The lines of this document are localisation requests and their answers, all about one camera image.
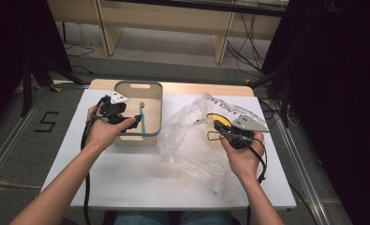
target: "gray carpet floor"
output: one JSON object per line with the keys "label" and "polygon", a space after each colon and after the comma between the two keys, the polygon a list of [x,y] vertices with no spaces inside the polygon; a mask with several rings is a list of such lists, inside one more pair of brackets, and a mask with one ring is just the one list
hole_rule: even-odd
{"label": "gray carpet floor", "polygon": [[[72,65],[80,65],[93,71],[94,74],[89,74],[80,67],[74,67],[74,71],[78,77],[86,81],[91,81],[95,78],[104,78],[244,85],[245,79],[257,79],[234,68],[178,66],[88,57],[70,57],[70,62]],[[52,73],[52,77],[54,79],[64,80],[64,78],[56,73]],[[268,86],[262,86],[255,89],[255,95],[259,98],[266,98],[265,93],[267,88]],[[60,92],[49,91],[37,106],[35,116],[30,121],[0,171],[0,181],[8,182],[8,184],[0,184],[0,224],[8,224],[39,193],[39,189],[65,137],[82,92],[83,90],[78,88],[63,88]],[[12,95],[12,99],[7,104],[4,113],[0,115],[0,147],[19,120],[21,110],[22,93],[21,91],[17,91]],[[45,125],[39,123],[47,112],[55,112],[55,114],[48,115],[49,119],[56,122],[55,126],[51,132],[35,132],[35,130],[48,129],[50,127],[45,127]],[[287,179],[304,197],[303,187],[276,122],[274,119],[267,122],[271,125],[274,145]],[[303,162],[307,165],[307,170],[323,202],[330,222],[338,225],[351,224],[323,167],[316,162],[318,156],[315,154],[306,130],[302,127],[302,122],[297,127],[290,126],[289,129],[298,146]],[[18,187],[17,185],[27,185],[27,187]],[[281,218],[286,224],[313,224],[312,216],[301,201],[300,196],[294,191],[293,194],[298,206],[288,211],[279,211]],[[245,224],[245,210],[235,210],[232,211],[232,214],[242,224]],[[101,224],[104,218],[104,212],[101,210],[91,210],[90,217],[93,224]],[[85,224],[80,208],[71,208],[67,212],[67,217],[62,224],[74,224],[74,222]]]}

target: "white table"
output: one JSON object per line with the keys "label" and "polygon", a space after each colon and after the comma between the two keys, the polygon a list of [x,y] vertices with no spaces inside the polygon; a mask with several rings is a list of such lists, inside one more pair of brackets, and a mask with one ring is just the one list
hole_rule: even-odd
{"label": "white table", "polygon": [[[167,91],[170,90],[169,85],[169,83],[163,83],[164,87],[168,87]],[[87,109],[95,105],[105,94],[109,95],[110,91],[84,91],[43,188],[64,169],[71,159],[80,153],[81,135]],[[162,123],[184,105],[191,103],[196,96],[194,94],[168,94],[164,92]],[[255,97],[250,97],[249,93],[245,96],[235,96],[215,97],[244,107],[264,118]],[[274,207],[277,209],[293,208],[296,206],[296,202],[269,133],[265,134],[265,146],[268,153],[268,168],[267,179],[262,182],[262,187]],[[210,189],[210,184],[207,181],[189,180],[181,174],[182,172],[175,164],[169,164],[163,159],[157,146],[118,147],[112,145],[101,154],[90,171],[89,207],[105,210],[224,210],[248,206],[243,191],[236,195],[232,201],[227,202]],[[85,184],[80,187],[71,206],[83,205],[84,192]]]}

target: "forearm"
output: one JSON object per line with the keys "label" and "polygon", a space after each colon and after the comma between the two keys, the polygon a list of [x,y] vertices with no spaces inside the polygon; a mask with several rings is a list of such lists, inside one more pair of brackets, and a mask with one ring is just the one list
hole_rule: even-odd
{"label": "forearm", "polygon": [[59,224],[99,156],[85,147],[11,224]]}
{"label": "forearm", "polygon": [[256,178],[242,181],[256,224],[284,224]]}

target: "right hand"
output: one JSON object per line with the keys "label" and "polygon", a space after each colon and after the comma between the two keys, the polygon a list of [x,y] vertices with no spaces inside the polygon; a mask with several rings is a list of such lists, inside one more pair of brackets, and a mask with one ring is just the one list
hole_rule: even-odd
{"label": "right hand", "polygon": [[[258,139],[263,143],[263,133],[254,131],[254,139]],[[245,179],[257,180],[259,160],[255,154],[247,147],[240,150],[234,149],[224,137],[221,137],[220,141],[228,154],[231,170],[237,175],[240,181],[242,182]],[[251,147],[255,149],[261,157],[263,156],[264,148],[260,142],[255,140],[252,141]]]}

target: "white plastic part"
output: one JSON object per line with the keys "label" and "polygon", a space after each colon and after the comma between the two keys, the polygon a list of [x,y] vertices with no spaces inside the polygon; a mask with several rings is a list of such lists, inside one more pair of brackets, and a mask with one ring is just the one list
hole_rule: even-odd
{"label": "white plastic part", "polygon": [[125,97],[118,92],[111,91],[111,104],[118,104],[126,101],[129,101],[128,97]]}

